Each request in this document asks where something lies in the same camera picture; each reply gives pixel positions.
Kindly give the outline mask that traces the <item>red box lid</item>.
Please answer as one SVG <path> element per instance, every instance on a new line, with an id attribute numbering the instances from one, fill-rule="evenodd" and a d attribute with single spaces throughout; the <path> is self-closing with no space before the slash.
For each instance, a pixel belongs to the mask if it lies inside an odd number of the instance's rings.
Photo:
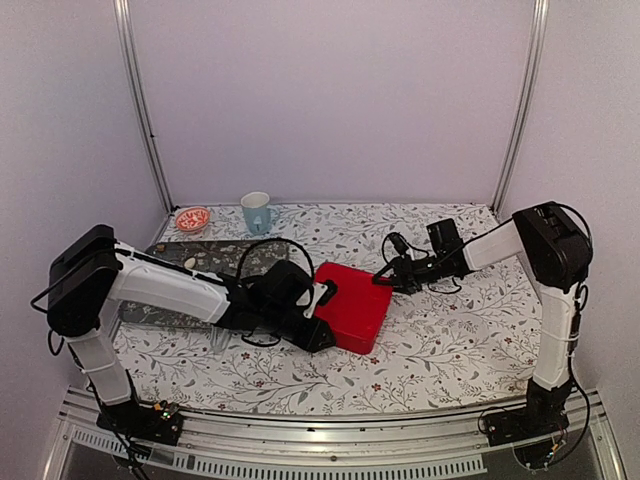
<path id="1" fill-rule="evenodd" d="M 336 292 L 314 315 L 326 321 L 336 346 L 352 353 L 369 354 L 386 318 L 393 288 L 377 285 L 373 274 L 352 267 L 325 262 L 315 274 L 317 283 L 332 282 Z"/>

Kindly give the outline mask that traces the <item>red chocolate box base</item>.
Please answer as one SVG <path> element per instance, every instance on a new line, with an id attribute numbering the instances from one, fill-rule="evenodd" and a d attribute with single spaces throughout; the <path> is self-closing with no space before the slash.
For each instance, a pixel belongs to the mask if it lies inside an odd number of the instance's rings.
<path id="1" fill-rule="evenodd" d="M 359 355 L 371 353 L 389 306 L 389 298 L 347 302 L 339 306 L 328 319 L 337 347 Z"/>

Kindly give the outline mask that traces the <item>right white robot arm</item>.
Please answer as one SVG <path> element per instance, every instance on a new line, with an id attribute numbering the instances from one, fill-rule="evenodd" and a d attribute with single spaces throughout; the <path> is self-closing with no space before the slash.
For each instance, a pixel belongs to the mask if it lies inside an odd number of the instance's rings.
<path id="1" fill-rule="evenodd" d="M 402 234 L 389 233 L 384 240 L 396 255 L 374 274 L 373 284 L 412 295 L 439 280 L 462 279 L 525 255 L 539 286 L 542 324 L 538 359 L 527 386 L 531 403 L 518 412 L 516 422 L 524 435 L 539 435 L 555 420 L 552 402 L 566 399 L 576 385 L 572 356 L 594 254 L 586 220 L 574 208 L 549 201 L 519 210 L 469 240 L 460 236 L 451 218 L 429 224 L 427 233 L 431 248 L 420 257 L 413 255 L 416 247 Z"/>

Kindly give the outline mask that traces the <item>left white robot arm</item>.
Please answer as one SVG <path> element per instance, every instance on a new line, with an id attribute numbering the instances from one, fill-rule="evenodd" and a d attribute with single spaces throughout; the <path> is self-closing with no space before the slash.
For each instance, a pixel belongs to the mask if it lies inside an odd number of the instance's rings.
<path id="1" fill-rule="evenodd" d="M 200 272 L 140 252 L 118 241 L 112 227 L 98 224 L 52 262 L 48 287 L 30 305 L 77 357 L 111 419 L 138 434 L 149 415 L 100 331 L 106 301 L 150 305 L 230 331 L 262 330 L 317 353 L 337 344 L 329 323 L 315 314 L 331 294 L 316 283 L 314 270 L 290 260 L 257 275 Z"/>

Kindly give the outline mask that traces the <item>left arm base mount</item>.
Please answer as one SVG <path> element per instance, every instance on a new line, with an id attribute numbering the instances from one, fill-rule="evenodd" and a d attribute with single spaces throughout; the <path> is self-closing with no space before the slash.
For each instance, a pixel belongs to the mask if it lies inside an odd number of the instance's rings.
<path id="1" fill-rule="evenodd" d="M 122 436 L 176 446 L 180 439 L 184 417 L 180 405 L 162 400 L 153 405 L 139 402 L 137 393 L 124 403 L 106 405 L 94 392 L 100 409 L 96 425 Z"/>

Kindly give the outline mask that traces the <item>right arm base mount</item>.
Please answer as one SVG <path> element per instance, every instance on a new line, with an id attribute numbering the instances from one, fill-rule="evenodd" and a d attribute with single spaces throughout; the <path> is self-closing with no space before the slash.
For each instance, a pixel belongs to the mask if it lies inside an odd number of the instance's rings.
<path id="1" fill-rule="evenodd" d="M 490 446 L 532 439 L 560 432 L 569 426 L 565 403 L 574 382 L 569 379 L 559 387 L 546 390 L 530 379 L 526 402 L 516 409 L 491 408 L 479 418 L 479 430 Z"/>

